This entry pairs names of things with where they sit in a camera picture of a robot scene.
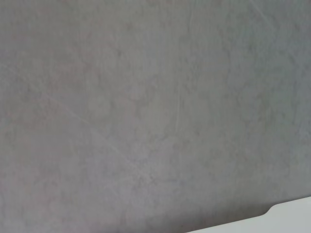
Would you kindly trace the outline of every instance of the white object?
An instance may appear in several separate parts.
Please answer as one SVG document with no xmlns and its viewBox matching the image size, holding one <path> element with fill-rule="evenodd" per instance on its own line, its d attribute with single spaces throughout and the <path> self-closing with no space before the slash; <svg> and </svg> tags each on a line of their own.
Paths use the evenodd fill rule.
<svg viewBox="0 0 311 233">
<path fill-rule="evenodd" d="M 311 233 L 311 197 L 275 205 L 259 217 L 192 233 Z"/>
</svg>

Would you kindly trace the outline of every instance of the gray surface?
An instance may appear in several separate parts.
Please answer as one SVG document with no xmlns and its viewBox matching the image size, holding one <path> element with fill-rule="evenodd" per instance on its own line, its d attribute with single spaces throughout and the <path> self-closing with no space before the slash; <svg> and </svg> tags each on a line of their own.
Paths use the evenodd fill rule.
<svg viewBox="0 0 311 233">
<path fill-rule="evenodd" d="M 0 10 L 0 232 L 182 233 L 311 195 L 310 1 Z"/>
</svg>

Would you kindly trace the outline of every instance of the gray marble surface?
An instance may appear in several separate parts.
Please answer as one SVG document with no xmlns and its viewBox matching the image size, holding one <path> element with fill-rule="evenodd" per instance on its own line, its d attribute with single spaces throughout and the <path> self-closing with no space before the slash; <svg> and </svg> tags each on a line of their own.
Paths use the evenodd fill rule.
<svg viewBox="0 0 311 233">
<path fill-rule="evenodd" d="M 0 232 L 183 233 L 311 195 L 309 0 L 1 0 Z"/>
</svg>

